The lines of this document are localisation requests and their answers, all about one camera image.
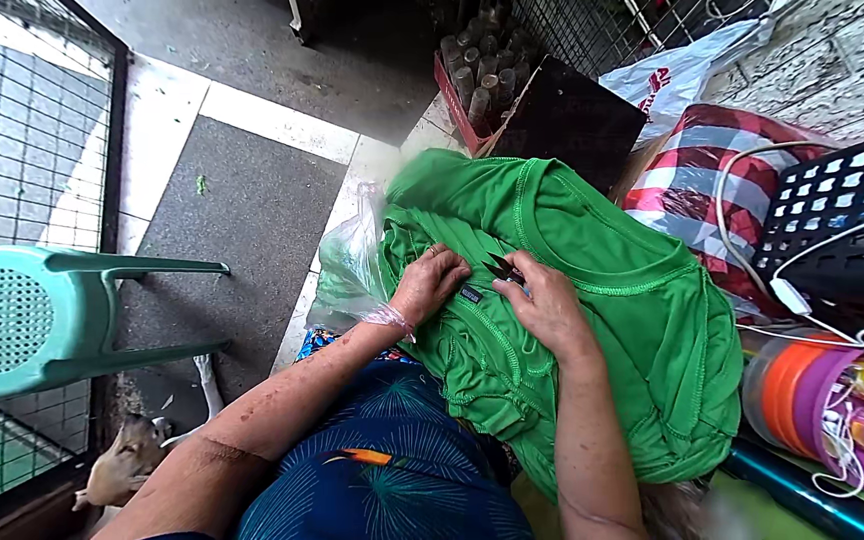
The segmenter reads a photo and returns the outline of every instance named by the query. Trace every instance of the teal plastic chair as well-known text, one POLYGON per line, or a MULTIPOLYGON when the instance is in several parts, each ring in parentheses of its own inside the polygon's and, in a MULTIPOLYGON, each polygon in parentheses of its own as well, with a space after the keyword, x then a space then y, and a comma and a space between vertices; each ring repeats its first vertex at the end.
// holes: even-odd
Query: teal plastic chair
POLYGON ((232 343, 113 350, 115 280, 149 272, 232 273, 221 262, 0 246, 0 397, 191 359, 232 343))

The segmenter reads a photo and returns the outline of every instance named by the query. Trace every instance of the metal grid gate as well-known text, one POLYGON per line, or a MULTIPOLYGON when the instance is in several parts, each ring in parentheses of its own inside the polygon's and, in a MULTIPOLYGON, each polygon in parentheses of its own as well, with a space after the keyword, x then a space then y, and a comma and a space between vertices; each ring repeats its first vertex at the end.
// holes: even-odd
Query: metal grid gate
POLYGON ((512 16, 556 58, 598 78, 765 13, 772 0, 514 0, 512 16))
MULTIPOLYGON (((0 0, 0 244, 114 252, 127 52, 74 2, 0 0)), ((94 447, 90 387, 0 399, 0 494, 94 447)))

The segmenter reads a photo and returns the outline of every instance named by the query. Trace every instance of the green t-shirt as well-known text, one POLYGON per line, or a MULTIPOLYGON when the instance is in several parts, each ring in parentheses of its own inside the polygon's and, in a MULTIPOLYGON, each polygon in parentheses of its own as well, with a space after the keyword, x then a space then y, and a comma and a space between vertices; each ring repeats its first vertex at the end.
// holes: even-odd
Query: green t-shirt
POLYGON ((444 242, 471 264, 466 283, 482 296, 455 295, 405 348, 442 378, 449 413, 508 441, 547 497, 557 493, 558 366, 492 289, 489 252, 528 250, 575 284, 641 482, 693 479, 725 459, 740 417, 736 321, 681 240, 637 222, 555 159, 427 150, 386 201, 386 290, 444 242))

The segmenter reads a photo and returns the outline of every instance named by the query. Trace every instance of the brick wall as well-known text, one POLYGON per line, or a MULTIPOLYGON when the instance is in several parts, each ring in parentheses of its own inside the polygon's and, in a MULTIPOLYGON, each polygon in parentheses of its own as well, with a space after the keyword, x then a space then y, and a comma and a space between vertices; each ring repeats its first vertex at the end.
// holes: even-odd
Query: brick wall
POLYGON ((864 141, 864 0, 802 0, 702 99, 864 141))

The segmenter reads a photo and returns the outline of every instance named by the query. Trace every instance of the woman's left hand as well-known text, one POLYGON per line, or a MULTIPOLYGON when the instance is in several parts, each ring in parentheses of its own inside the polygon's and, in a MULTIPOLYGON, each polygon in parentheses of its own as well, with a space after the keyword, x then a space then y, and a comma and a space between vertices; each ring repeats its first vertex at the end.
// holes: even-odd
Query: woman's left hand
POLYGON ((473 268, 462 255, 438 243, 405 267, 389 305, 413 328, 436 313, 473 268))

